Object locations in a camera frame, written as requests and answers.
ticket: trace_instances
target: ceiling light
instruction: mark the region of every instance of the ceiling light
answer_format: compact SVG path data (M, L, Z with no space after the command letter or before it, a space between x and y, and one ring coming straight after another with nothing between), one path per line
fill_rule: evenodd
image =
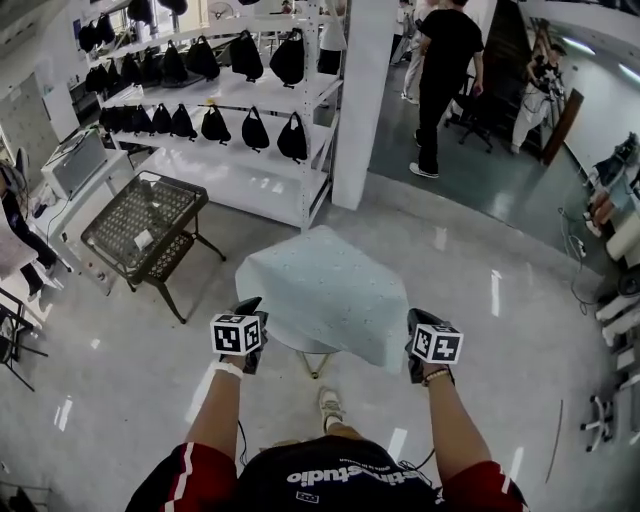
M620 69L624 71L625 75L633 78L636 82L640 82L640 75L638 75L638 73L631 71L627 66L623 66L622 64L618 64L618 66L620 66Z
M578 48L579 50L582 50L583 52L588 53L589 55L595 55L596 52L594 52L591 48L589 48L587 45L584 45L582 43L579 43L578 41L574 41L573 39L569 39L568 37L563 37L562 38L564 40L565 43L567 43L570 46L573 46L574 48Z

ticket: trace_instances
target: black pants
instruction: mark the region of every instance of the black pants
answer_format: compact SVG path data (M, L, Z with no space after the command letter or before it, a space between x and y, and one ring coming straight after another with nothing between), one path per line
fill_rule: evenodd
M416 138L422 146L418 165L425 172L438 173L438 123L459 85L434 82L420 83L420 128Z
M4 199L2 200L2 206L5 214L7 215L7 221L9 222L11 231L13 231L13 233L23 243L38 253L38 261L42 263L42 265L45 267L53 265L57 259L56 253L53 252L49 246L40 239L40 237L34 235L29 230L29 226L27 226L27 223L22 218L22 213L20 212L16 196L14 196L12 192L7 191ZM22 267L20 272L22 272L27 283L29 283L30 294L42 288L42 279L40 279L40 276L36 272L36 269L33 268L33 265L29 264Z

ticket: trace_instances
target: hand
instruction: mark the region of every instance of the hand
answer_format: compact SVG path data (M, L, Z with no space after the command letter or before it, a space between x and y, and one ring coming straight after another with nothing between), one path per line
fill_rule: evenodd
M484 92L484 87L480 82L476 82L473 84L473 94L478 97Z

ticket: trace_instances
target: red sleeve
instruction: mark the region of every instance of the red sleeve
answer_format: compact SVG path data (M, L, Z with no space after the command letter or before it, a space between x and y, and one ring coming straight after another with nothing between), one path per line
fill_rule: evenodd
M215 511L231 500L236 466L223 453L195 443L178 446L135 492L127 512Z
M520 489L496 462L481 462L457 474L443 485L442 496L451 510L528 510Z

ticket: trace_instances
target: bracelet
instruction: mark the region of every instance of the bracelet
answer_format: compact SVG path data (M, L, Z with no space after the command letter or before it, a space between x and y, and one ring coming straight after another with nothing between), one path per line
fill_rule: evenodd
M434 380L437 379L438 377L444 377L444 376L449 376L449 369L448 368L443 368L442 370L436 370L435 372L430 373L429 375L427 375L424 380L422 381L422 385L426 388L429 387L429 383Z
M214 362L211 366L216 371L222 370L223 372L235 375L240 380L242 380L242 378L244 377L244 373L242 372L242 370L231 363Z

